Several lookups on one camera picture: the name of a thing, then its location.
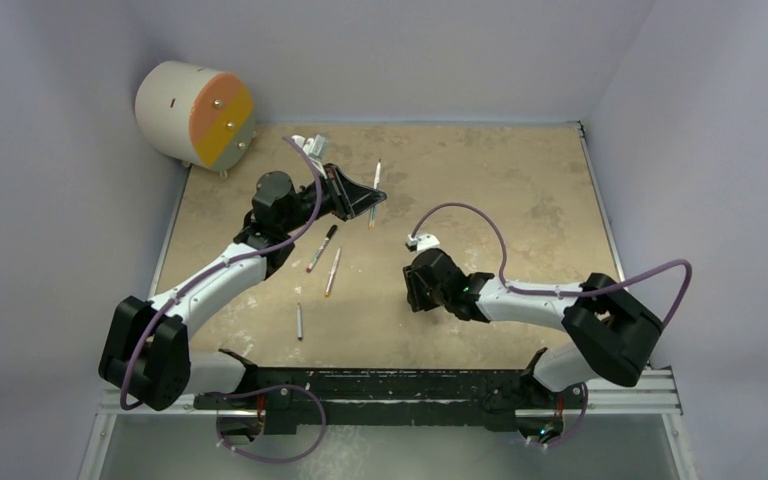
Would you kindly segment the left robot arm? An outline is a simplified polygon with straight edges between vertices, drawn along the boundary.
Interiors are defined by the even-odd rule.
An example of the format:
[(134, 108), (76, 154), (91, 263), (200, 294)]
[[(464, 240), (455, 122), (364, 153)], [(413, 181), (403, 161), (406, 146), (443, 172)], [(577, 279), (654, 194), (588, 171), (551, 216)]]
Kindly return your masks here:
[(311, 184), (297, 188), (282, 171), (260, 177), (241, 231), (212, 263), (148, 300), (129, 296), (115, 308), (101, 353), (101, 379), (155, 411), (185, 394), (219, 393), (232, 408), (257, 399), (251, 362), (230, 351), (196, 354), (190, 341), (205, 323), (244, 291), (280, 269), (312, 223), (332, 214), (363, 215), (385, 192), (350, 180), (333, 164), (316, 164)]

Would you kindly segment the white pen black end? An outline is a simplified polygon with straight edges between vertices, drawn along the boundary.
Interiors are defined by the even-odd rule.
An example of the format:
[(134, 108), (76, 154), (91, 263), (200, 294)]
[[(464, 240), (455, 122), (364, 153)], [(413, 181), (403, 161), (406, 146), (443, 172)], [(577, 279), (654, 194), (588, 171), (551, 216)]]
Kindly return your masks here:
[(296, 305), (296, 338), (298, 341), (304, 339), (304, 313), (300, 303)]

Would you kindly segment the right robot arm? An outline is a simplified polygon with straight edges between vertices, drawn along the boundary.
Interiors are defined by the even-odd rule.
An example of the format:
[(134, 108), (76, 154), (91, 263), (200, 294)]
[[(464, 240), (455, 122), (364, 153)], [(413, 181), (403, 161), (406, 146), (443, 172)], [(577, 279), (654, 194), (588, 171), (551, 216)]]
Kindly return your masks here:
[(506, 286), (492, 273), (465, 274), (440, 248), (417, 254), (402, 272), (414, 312), (441, 307), (463, 321), (522, 322), (569, 336), (527, 368), (521, 392), (536, 407), (595, 378), (636, 386), (664, 330), (656, 314), (601, 273), (579, 284)]

